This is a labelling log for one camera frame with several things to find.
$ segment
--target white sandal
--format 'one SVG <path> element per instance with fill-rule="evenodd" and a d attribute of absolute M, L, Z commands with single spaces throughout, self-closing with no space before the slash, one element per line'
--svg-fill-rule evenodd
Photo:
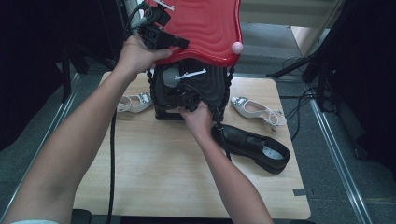
<path fill-rule="evenodd" d="M 142 92 L 138 95 L 123 95 L 117 106 L 118 112 L 129 111 L 132 113 L 139 113 L 152 105 L 151 96 L 148 92 Z"/>
<path fill-rule="evenodd" d="M 272 131 L 276 131 L 276 126 L 285 125 L 287 122 L 280 110 L 272 110 L 246 97 L 233 97 L 231 103 L 243 117 L 248 119 L 262 119 L 269 123 Z"/>

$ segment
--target person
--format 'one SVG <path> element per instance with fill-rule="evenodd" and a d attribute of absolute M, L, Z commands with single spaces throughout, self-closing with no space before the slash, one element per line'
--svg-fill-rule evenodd
<path fill-rule="evenodd" d="M 119 99 L 138 73 L 171 54 L 170 49 L 148 50 L 139 37 L 131 36 L 125 41 L 111 75 L 41 148 L 4 223 L 24 220 L 70 223 L 78 185 L 105 138 Z M 200 103 L 194 112 L 180 108 L 179 113 L 204 153 L 233 223 L 273 223 L 259 192 L 211 137 L 212 117 L 207 106 Z"/>

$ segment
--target black shoe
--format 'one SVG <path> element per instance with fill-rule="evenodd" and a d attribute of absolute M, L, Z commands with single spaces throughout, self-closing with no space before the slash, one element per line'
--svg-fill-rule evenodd
<path fill-rule="evenodd" d="M 249 157 L 262 169 L 274 175 L 285 169 L 290 158 L 290 151 L 275 139 L 248 133 L 226 124 L 222 126 L 225 142 L 230 153 Z M 224 148 L 218 125 L 213 125 L 211 133 L 216 142 Z"/>

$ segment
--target left hand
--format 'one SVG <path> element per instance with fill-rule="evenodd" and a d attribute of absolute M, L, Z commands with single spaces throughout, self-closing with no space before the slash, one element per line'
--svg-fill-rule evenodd
<path fill-rule="evenodd" d="M 140 37 L 131 35 L 125 42 L 115 70 L 130 76 L 131 81 L 138 73 L 145 72 L 155 61 L 172 55 L 170 49 L 150 50 Z"/>

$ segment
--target table surface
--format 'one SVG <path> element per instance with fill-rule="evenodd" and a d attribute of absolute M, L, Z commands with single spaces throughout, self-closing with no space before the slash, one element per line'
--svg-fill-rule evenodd
<path fill-rule="evenodd" d="M 139 74 L 125 92 L 149 92 L 146 74 Z M 276 84 L 266 78 L 237 78 L 231 97 L 245 96 L 271 109 L 283 111 Z M 279 175 L 271 175 L 245 157 L 232 155 L 233 163 L 262 196 L 272 218 L 307 219 L 310 209 L 287 125 L 272 132 L 260 119 L 242 117 L 231 104 L 224 124 L 269 136 L 290 150 L 290 161 Z M 113 215 L 144 217 L 229 217 L 221 202 L 201 149 L 183 120 L 156 120 L 154 107 L 141 113 L 119 113 L 116 123 L 116 181 Z M 84 176 L 75 208 L 107 214 L 110 191 L 109 130 L 99 152 Z"/>

